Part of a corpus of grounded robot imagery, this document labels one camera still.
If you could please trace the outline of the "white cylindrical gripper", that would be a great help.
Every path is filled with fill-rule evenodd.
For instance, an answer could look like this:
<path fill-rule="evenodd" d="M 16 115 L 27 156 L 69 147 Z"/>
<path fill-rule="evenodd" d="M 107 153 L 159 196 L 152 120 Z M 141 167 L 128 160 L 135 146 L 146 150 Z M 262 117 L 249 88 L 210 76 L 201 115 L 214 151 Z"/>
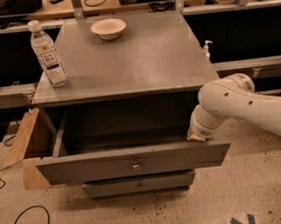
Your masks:
<path fill-rule="evenodd" d="M 197 105 L 191 114 L 187 140 L 189 142 L 212 140 L 223 122 L 223 119 L 208 113 L 201 105 Z"/>

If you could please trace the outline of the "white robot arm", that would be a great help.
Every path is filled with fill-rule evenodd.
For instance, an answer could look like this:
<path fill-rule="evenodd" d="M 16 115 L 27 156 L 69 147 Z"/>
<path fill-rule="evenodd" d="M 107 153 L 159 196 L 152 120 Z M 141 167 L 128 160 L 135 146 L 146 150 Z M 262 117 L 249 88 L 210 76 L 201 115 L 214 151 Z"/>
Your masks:
<path fill-rule="evenodd" d="M 244 74 L 204 84 L 198 102 L 191 114 L 189 141 L 212 139 L 228 118 L 245 120 L 281 136 L 281 96 L 256 93 L 254 82 Z"/>

